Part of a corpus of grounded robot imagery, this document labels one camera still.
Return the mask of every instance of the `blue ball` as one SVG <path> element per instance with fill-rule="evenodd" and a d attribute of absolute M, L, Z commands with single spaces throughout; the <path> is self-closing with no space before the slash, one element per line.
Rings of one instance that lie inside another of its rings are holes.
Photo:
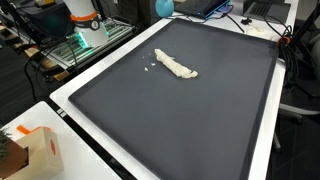
<path fill-rule="evenodd" d="M 172 0 L 157 0 L 156 1 L 156 11 L 158 15 L 162 18 L 167 18 L 172 16 L 174 11 L 174 4 Z"/>

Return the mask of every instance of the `gray floor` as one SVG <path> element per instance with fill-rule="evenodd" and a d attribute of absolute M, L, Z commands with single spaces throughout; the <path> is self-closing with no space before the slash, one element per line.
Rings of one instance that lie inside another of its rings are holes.
<path fill-rule="evenodd" d="M 272 152 L 269 163 L 270 180 L 320 179 L 320 117 L 313 117 L 301 125 L 293 119 L 281 117 L 281 152 Z"/>
<path fill-rule="evenodd" d="M 8 123 L 34 105 L 31 88 L 24 65 L 27 58 L 16 54 L 10 47 L 0 49 L 0 126 Z M 39 75 L 40 85 L 47 92 L 43 92 L 35 81 L 35 72 L 29 66 L 28 72 L 34 82 L 38 99 L 47 101 L 48 95 L 61 83 L 44 83 Z"/>

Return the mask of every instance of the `black stand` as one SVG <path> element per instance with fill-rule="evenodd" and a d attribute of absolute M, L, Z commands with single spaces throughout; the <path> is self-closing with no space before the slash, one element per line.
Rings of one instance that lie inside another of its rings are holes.
<path fill-rule="evenodd" d="M 317 4 L 317 7 L 310 14 L 306 22 L 299 28 L 298 32 L 291 39 L 291 43 L 289 44 L 291 47 L 297 45 L 298 41 L 300 41 L 301 37 L 308 31 L 308 29 L 314 24 L 315 20 L 320 15 L 320 4 Z"/>
<path fill-rule="evenodd" d="M 100 0 L 95 0 L 95 1 L 96 1 L 98 10 L 99 10 L 99 12 L 100 12 L 102 21 L 106 20 L 107 18 L 106 18 L 105 14 L 104 14 L 103 7 L 102 7 L 102 5 L 101 5 Z"/>

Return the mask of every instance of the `orange object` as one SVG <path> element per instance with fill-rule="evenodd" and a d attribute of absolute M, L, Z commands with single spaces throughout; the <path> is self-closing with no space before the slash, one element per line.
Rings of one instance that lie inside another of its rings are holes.
<path fill-rule="evenodd" d="M 288 44 L 290 44 L 291 39 L 289 37 L 281 37 L 281 38 L 279 38 L 277 45 L 279 45 L 281 41 L 285 41 L 286 45 L 288 45 Z"/>
<path fill-rule="evenodd" d="M 39 128 L 46 128 L 46 129 L 48 129 L 49 131 L 51 131 L 50 128 L 48 128 L 48 127 L 43 127 L 43 126 L 39 126 L 39 127 L 35 128 L 35 129 L 33 129 L 32 131 L 26 129 L 26 128 L 23 127 L 22 125 L 19 125 L 16 129 L 17 129 L 18 131 L 22 132 L 23 134 L 28 135 L 28 134 L 30 134 L 31 132 L 33 132 L 33 131 L 35 131 L 35 130 L 37 130 L 37 129 L 39 129 Z"/>
<path fill-rule="evenodd" d="M 94 11 L 92 14 L 89 14 L 88 16 L 76 17 L 73 14 L 70 15 L 71 20 L 73 20 L 73 21 L 87 21 L 87 20 L 93 19 L 96 16 L 97 16 L 97 12 L 96 11 Z"/>

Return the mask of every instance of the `laptop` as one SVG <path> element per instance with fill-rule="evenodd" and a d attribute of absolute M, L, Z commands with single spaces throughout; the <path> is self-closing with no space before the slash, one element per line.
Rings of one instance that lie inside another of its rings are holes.
<path fill-rule="evenodd" d="M 277 18 L 282 23 L 286 23 L 291 4 L 284 3 L 284 0 L 247 0 L 243 5 L 243 16 L 279 23 L 271 17 Z"/>
<path fill-rule="evenodd" d="M 215 12 L 230 4 L 230 0 L 186 0 L 175 6 L 175 11 L 201 19 L 208 19 Z"/>

